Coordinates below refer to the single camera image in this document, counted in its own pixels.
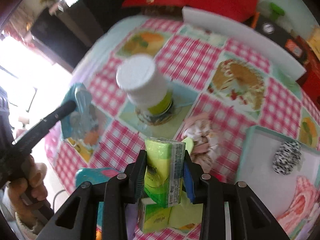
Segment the green tissue pack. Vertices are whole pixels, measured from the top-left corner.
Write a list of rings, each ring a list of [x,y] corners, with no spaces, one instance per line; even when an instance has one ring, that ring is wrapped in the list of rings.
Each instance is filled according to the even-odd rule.
[[[163,208],[151,198],[142,198],[138,208],[138,226],[143,233],[158,232],[168,227],[171,207]]]
[[[145,192],[160,207],[180,204],[185,143],[163,138],[146,138]]]

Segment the pale pink floral scrunchie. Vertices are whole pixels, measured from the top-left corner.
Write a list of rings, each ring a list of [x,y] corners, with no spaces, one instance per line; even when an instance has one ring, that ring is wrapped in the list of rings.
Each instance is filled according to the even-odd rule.
[[[191,161],[209,173],[222,152],[222,133],[214,129],[209,114],[204,112],[187,118],[181,139],[192,141],[192,149],[188,150]]]

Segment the teal cardboard tray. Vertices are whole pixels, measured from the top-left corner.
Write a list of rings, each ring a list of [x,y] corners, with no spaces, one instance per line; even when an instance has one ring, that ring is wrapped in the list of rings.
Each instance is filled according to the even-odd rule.
[[[317,189],[311,212],[298,224],[290,239],[308,239],[319,228],[319,151],[301,144],[300,163],[289,175],[273,170],[272,160],[284,141],[293,141],[283,134],[251,126],[242,146],[235,181],[245,181],[274,217],[283,214],[291,205],[298,176],[305,176]]]

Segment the leopard print scrunchie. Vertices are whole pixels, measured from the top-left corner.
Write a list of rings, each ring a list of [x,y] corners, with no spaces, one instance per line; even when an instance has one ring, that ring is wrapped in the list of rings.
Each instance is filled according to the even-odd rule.
[[[284,141],[273,156],[272,167],[278,174],[289,175],[300,163],[302,154],[301,143],[298,141]]]

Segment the pink knitted cloth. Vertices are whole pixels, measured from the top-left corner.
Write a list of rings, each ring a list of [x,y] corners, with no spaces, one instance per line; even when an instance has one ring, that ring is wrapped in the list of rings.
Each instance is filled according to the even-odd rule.
[[[317,197],[317,189],[305,176],[298,176],[296,190],[289,208],[277,217],[278,223],[291,235],[298,224],[312,210]]]

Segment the light green cloth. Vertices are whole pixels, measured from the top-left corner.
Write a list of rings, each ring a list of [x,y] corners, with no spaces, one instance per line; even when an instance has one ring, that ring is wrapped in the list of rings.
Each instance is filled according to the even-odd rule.
[[[202,204],[192,204],[187,193],[182,191],[181,202],[171,208],[168,227],[190,231],[202,221]]]

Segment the blue face mask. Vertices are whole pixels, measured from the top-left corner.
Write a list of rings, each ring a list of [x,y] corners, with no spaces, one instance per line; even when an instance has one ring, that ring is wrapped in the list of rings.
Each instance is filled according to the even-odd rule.
[[[68,101],[75,102],[75,109],[61,120],[63,139],[84,139],[85,133],[91,129],[89,120],[89,107],[92,101],[91,93],[83,83],[73,84],[66,93],[61,106]]]

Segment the teal plastic toy case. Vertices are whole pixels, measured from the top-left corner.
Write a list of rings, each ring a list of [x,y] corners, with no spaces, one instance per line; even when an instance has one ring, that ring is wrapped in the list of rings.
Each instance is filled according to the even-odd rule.
[[[89,181],[93,185],[107,182],[119,173],[120,171],[109,167],[79,169],[75,175],[74,189],[78,188],[84,181]]]

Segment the checkered fruit print tablecloth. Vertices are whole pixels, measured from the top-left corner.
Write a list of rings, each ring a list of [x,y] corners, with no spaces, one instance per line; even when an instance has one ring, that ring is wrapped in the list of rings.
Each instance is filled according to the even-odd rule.
[[[136,113],[117,86],[116,71],[129,56],[146,53],[169,81],[177,113],[151,122]],[[144,137],[179,139],[183,121],[207,112],[225,144],[212,173],[235,178],[247,129],[260,125],[319,149],[319,110],[280,67],[251,47],[179,21],[142,16],[115,24],[80,61],[72,83],[83,83],[103,116],[93,146],[64,139],[56,126],[46,151],[66,191],[84,167],[122,171],[143,147]]]

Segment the black cabinet with monitor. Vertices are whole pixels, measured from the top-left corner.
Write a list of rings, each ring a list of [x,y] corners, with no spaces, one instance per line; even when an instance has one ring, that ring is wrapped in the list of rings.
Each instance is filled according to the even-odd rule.
[[[125,0],[59,2],[43,9],[31,35],[53,53],[59,64],[74,69],[93,44],[118,21],[136,15],[138,7],[124,8]]]

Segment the red cardboard box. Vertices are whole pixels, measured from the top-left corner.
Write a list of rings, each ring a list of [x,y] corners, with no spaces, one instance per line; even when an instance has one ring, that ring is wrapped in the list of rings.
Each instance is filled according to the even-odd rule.
[[[303,64],[306,73],[298,79],[298,84],[313,102],[319,103],[319,59],[302,37],[297,36],[297,42],[306,51]]]

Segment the white foam board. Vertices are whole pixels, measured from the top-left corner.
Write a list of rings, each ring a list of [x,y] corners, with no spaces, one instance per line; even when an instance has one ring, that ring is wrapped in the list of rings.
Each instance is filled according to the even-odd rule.
[[[220,33],[253,48],[296,81],[306,73],[303,65],[284,48],[242,23],[191,7],[183,7],[182,15],[184,23]]]

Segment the black pump box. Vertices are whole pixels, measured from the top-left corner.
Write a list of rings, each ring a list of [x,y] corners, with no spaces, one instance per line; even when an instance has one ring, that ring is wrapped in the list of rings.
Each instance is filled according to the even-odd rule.
[[[306,50],[303,48],[302,43],[285,29],[261,15],[259,12],[256,12],[255,15],[246,20],[245,23],[261,35],[285,49],[300,64],[304,65],[307,60]]]

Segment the yellow children's gift case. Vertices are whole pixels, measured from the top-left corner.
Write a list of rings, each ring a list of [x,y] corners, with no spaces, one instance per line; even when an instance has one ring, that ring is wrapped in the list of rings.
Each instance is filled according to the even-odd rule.
[[[309,36],[307,43],[314,53],[319,53],[319,41],[320,41],[320,28],[315,26],[311,35]]]

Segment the green dumbbell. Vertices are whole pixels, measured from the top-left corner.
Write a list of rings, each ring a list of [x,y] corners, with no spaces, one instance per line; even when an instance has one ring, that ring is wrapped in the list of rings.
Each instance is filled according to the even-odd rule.
[[[270,20],[272,21],[276,21],[279,17],[281,16],[284,16],[285,15],[285,11],[277,6],[275,3],[271,2],[270,3],[270,10],[271,10],[271,13],[270,13]]]

